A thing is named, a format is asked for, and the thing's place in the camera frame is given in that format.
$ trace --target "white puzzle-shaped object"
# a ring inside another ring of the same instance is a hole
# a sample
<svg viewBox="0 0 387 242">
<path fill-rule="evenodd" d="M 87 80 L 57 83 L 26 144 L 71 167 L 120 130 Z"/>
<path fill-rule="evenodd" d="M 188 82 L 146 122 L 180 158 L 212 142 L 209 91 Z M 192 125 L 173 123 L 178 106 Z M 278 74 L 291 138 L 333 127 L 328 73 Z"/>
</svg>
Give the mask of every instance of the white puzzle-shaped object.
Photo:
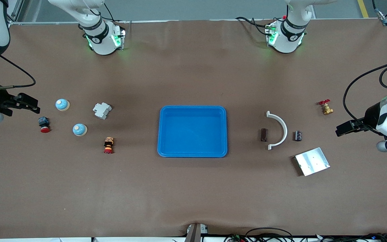
<svg viewBox="0 0 387 242">
<path fill-rule="evenodd" d="M 93 111 L 95 112 L 95 116 L 101 119 L 106 119 L 107 114 L 112 109 L 112 107 L 109 104 L 106 103 L 97 103 L 95 104 L 95 107 L 93 108 Z"/>
</svg>

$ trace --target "yellow tape stripe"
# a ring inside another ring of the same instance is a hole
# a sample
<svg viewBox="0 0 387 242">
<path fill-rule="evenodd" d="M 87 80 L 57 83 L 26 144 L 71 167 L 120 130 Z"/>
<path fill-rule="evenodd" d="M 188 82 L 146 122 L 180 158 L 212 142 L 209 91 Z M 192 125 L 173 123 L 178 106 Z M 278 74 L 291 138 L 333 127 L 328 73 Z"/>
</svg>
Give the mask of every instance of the yellow tape stripe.
<svg viewBox="0 0 387 242">
<path fill-rule="evenodd" d="M 359 8 L 361 9 L 362 17 L 368 18 L 367 9 L 365 8 L 364 0 L 358 0 Z"/>
</svg>

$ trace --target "white plastic object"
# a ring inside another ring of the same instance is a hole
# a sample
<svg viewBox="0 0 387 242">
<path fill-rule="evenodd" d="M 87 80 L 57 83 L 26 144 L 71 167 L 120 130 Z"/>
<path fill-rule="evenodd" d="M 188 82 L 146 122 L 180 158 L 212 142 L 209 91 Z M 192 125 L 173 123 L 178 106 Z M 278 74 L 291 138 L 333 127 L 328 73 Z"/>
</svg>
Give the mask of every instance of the white plastic object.
<svg viewBox="0 0 387 242">
<path fill-rule="evenodd" d="M 109 104 L 106 103 L 97 103 L 95 104 L 95 107 L 93 108 L 93 111 L 95 112 L 95 116 L 101 119 L 106 119 L 107 114 L 112 109 L 112 107 Z"/>
<path fill-rule="evenodd" d="M 271 150 L 272 147 L 275 147 L 275 146 L 283 143 L 283 141 L 286 139 L 286 137 L 288 136 L 288 127 L 286 126 L 286 123 L 283 121 L 283 119 L 281 117 L 274 115 L 274 114 L 271 114 L 270 111 L 267 111 L 267 118 L 273 118 L 273 119 L 277 120 L 283 127 L 283 138 L 281 139 L 280 142 L 278 142 L 276 144 L 269 144 L 268 150 Z"/>
</svg>

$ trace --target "silver square plate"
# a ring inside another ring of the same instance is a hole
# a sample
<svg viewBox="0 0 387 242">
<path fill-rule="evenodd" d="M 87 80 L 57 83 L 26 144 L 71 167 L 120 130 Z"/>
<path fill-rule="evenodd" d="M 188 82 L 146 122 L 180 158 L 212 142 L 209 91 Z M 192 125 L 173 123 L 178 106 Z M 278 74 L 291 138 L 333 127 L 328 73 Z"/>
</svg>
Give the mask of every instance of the silver square plate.
<svg viewBox="0 0 387 242">
<path fill-rule="evenodd" d="M 298 162 L 304 176 L 311 175 L 330 167 L 327 158 L 325 158 L 320 147 L 295 155 L 295 160 Z"/>
</svg>

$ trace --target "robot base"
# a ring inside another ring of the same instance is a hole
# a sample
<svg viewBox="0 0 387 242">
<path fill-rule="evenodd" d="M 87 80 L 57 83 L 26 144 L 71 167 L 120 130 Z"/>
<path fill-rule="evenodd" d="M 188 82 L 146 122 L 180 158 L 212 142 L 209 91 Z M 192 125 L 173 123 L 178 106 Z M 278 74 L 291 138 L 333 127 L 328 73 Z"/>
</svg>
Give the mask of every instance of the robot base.
<svg viewBox="0 0 387 242">
<path fill-rule="evenodd" d="M 304 34 L 299 37 L 299 40 L 289 41 L 286 36 L 281 34 L 278 30 L 281 29 L 282 21 L 274 21 L 269 25 L 265 26 L 265 33 L 271 34 L 271 36 L 266 36 L 267 45 L 275 48 L 278 52 L 281 53 L 290 53 L 293 52 L 300 44 L 301 40 L 304 37 Z"/>
<path fill-rule="evenodd" d="M 89 47 L 99 55 L 109 55 L 115 50 L 123 50 L 125 43 L 125 29 L 121 29 L 120 26 L 115 25 L 112 22 L 105 21 L 105 24 L 109 26 L 109 33 L 107 36 L 101 43 L 94 43 L 86 37 L 89 42 Z"/>
</svg>

